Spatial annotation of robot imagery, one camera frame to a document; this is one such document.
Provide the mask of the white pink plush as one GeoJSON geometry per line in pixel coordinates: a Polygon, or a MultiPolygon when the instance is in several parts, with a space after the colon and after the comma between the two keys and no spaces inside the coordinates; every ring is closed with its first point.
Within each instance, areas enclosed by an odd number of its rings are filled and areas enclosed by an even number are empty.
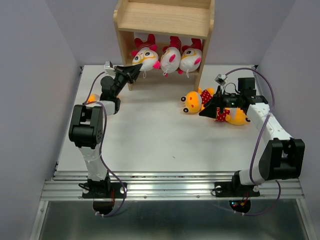
{"type": "Polygon", "coordinates": [[[162,75],[168,77],[170,73],[175,72],[181,62],[182,42],[178,36],[170,36],[170,44],[165,46],[160,58],[160,68],[162,75]]]}
{"type": "Polygon", "coordinates": [[[178,73],[181,75],[186,73],[189,77],[189,73],[198,69],[202,61],[202,41],[198,38],[191,39],[191,45],[182,46],[182,55],[178,67],[178,73]]]}
{"type": "Polygon", "coordinates": [[[131,63],[132,65],[142,64],[140,71],[143,72],[143,78],[146,78],[148,71],[161,68],[154,34],[150,33],[146,41],[137,37],[134,39],[134,44],[136,49],[131,51],[133,57],[131,63]]]}

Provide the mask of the orange plush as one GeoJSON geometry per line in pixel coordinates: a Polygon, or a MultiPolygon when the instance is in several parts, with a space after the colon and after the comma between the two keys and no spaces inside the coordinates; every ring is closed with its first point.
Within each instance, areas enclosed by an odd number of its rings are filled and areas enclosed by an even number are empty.
{"type": "Polygon", "coordinates": [[[100,96],[98,94],[92,93],[87,100],[87,104],[92,104],[93,102],[99,102],[99,101],[100,101],[100,96]]]}
{"type": "Polygon", "coordinates": [[[251,120],[240,108],[225,108],[223,112],[219,108],[216,109],[216,122],[228,122],[235,126],[247,125],[251,120]]]}

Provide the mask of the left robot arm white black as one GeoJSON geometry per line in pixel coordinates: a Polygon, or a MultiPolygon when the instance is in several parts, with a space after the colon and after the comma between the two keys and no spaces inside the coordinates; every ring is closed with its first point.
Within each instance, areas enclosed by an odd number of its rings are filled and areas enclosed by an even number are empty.
{"type": "Polygon", "coordinates": [[[107,129],[107,117],[117,114],[121,100],[119,93],[127,84],[133,84],[142,64],[112,66],[105,64],[105,74],[100,80],[101,94],[89,93],[82,104],[76,104],[70,120],[68,137],[81,152],[87,168],[87,181],[81,183],[84,199],[112,198],[121,195],[124,185],[111,183],[111,171],[102,160],[102,144],[107,129]]]}

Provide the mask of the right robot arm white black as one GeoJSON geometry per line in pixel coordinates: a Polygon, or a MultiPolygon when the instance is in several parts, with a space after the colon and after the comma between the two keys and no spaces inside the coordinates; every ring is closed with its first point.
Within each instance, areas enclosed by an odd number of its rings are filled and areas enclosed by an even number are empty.
{"type": "Polygon", "coordinates": [[[257,164],[252,163],[249,169],[236,171],[231,181],[215,183],[217,197],[241,197],[246,193],[259,196],[259,185],[271,180],[297,179],[303,165],[305,143],[283,129],[271,113],[266,98],[256,94],[255,79],[239,78],[238,91],[227,94],[218,88],[199,115],[215,119],[218,112],[226,108],[240,109],[260,131],[258,138],[266,146],[257,164]]]}

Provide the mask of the wooden shelf unit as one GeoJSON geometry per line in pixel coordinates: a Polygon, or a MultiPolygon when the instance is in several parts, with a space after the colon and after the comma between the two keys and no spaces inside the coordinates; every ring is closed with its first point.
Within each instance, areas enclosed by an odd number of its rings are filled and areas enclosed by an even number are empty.
{"type": "Polygon", "coordinates": [[[193,72],[198,89],[215,21],[213,0],[120,0],[113,23],[122,63],[132,62],[136,33],[195,38],[202,41],[202,61],[193,72]]]}

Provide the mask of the orange plush facing up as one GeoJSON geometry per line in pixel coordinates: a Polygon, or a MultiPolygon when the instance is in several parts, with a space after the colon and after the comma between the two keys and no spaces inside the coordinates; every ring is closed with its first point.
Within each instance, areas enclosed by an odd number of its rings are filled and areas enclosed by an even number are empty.
{"type": "Polygon", "coordinates": [[[195,91],[188,92],[180,98],[180,101],[184,103],[183,112],[195,114],[202,111],[205,108],[204,105],[212,98],[214,93],[215,90],[211,87],[204,90],[198,88],[195,91]]]}

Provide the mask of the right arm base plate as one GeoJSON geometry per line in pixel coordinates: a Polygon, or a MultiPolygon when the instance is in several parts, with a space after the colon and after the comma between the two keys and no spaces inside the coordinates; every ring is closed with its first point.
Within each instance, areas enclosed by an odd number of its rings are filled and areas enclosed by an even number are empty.
{"type": "Polygon", "coordinates": [[[259,197],[260,192],[254,191],[253,185],[234,186],[231,181],[218,181],[214,183],[211,194],[217,198],[242,198],[242,197],[259,197]]]}

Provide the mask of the aluminium mounting rail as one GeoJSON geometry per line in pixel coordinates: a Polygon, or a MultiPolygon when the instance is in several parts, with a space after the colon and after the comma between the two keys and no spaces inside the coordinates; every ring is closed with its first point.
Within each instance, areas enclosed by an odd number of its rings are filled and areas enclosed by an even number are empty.
{"type": "MultiPolygon", "coordinates": [[[[127,201],[216,200],[212,190],[219,183],[231,181],[233,173],[219,172],[122,172],[127,184],[127,201]]],[[[42,201],[81,201],[80,183],[84,172],[58,172],[42,188],[42,201]]],[[[260,199],[273,200],[281,190],[281,199],[304,199],[298,179],[267,181],[259,187],[260,199]]]]}

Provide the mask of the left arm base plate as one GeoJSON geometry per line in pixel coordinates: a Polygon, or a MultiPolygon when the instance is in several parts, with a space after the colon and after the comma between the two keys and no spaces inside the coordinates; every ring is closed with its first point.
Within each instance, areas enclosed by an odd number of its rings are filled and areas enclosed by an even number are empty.
{"type": "Polygon", "coordinates": [[[119,182],[112,182],[110,188],[102,186],[89,188],[88,183],[79,183],[82,188],[83,199],[123,199],[125,197],[124,189],[119,182]]]}

